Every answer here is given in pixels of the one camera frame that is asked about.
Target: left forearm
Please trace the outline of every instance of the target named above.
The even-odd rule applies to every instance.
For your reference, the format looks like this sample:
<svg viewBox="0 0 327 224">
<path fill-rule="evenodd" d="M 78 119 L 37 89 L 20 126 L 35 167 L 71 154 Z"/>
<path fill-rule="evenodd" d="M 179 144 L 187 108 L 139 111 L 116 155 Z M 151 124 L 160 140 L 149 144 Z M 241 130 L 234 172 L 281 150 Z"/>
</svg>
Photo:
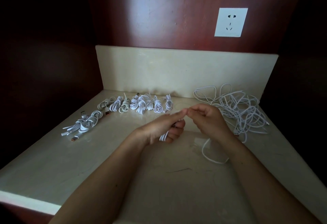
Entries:
<svg viewBox="0 0 327 224">
<path fill-rule="evenodd" d="M 112 223 L 145 146 L 146 138 L 138 130 L 131 133 L 73 192 L 50 223 Z"/>
</svg>

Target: person's arm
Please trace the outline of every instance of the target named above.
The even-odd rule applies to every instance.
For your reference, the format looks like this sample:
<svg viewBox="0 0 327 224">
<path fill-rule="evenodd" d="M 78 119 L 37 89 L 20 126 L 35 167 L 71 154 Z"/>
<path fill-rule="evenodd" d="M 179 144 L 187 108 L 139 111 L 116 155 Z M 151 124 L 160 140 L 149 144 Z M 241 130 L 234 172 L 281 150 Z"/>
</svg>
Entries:
<svg viewBox="0 0 327 224">
<path fill-rule="evenodd" d="M 143 149 L 156 142 L 168 130 L 166 143 L 177 139 L 185 126 L 185 121 L 180 119 L 186 111 L 184 109 L 172 115 L 161 115 L 133 131 L 71 194 L 50 224 L 112 223 Z"/>
<path fill-rule="evenodd" d="M 197 104 L 187 116 L 202 133 L 221 144 L 260 223 L 320 223 L 233 135 L 216 107 Z"/>
</svg>

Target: left hand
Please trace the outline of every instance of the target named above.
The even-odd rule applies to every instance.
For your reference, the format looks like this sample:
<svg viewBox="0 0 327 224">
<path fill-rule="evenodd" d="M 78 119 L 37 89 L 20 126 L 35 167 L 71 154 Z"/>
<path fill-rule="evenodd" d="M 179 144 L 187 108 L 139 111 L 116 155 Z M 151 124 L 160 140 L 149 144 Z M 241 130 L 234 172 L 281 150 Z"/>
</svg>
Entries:
<svg viewBox="0 0 327 224">
<path fill-rule="evenodd" d="M 143 132 L 149 144 L 153 144 L 159 140 L 160 136 L 165 134 L 168 130 L 169 133 L 166 137 L 167 143 L 172 143 L 174 139 L 177 139 L 184 131 L 185 121 L 183 118 L 187 113 L 187 109 L 184 108 L 180 112 L 175 114 L 164 114 L 157 119 L 145 124 L 139 129 Z"/>
</svg>

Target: white electrical socket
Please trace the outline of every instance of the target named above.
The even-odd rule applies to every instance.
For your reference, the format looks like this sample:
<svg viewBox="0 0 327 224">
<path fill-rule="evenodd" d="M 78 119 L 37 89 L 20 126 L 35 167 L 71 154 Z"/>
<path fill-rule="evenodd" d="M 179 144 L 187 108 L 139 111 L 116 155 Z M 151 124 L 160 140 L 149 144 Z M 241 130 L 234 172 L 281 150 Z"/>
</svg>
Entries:
<svg viewBox="0 0 327 224">
<path fill-rule="evenodd" d="M 219 8 L 215 37 L 241 37 L 247 8 Z"/>
</svg>

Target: hand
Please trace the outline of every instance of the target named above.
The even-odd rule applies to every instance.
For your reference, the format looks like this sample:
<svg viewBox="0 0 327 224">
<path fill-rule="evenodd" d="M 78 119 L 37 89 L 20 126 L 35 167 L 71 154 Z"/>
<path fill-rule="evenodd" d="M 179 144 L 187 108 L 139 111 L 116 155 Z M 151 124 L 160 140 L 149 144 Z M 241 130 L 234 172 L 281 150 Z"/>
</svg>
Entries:
<svg viewBox="0 0 327 224">
<path fill-rule="evenodd" d="M 139 129 L 145 135 L 149 144 L 153 144 L 158 141 L 160 136 L 165 134 L 168 130 L 169 133 L 166 137 L 167 143 L 172 143 L 174 139 L 177 139 L 184 131 L 185 117 L 187 108 L 182 109 L 180 112 L 175 114 L 164 114 L 159 116 L 157 119 L 145 124 Z"/>
<path fill-rule="evenodd" d="M 221 143 L 226 139 L 234 138 L 217 107 L 200 103 L 190 107 L 187 116 L 193 120 L 201 133 L 208 135 L 212 140 Z"/>
</svg>

